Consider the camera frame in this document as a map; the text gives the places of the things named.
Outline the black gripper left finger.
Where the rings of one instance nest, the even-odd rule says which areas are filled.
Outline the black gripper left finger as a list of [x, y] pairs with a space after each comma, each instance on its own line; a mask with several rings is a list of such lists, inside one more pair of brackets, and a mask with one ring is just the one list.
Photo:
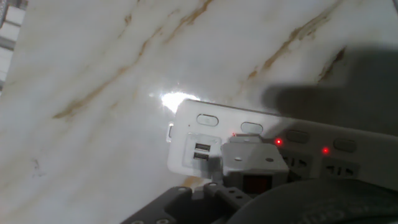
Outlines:
[[251, 200], [238, 188], [220, 182], [195, 190], [172, 187], [121, 224], [224, 224]]

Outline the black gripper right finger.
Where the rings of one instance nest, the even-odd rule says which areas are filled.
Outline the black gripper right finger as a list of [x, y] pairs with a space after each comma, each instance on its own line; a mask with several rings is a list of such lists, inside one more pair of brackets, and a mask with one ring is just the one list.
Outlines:
[[397, 223], [397, 192], [352, 179], [294, 182], [252, 199], [229, 223]]

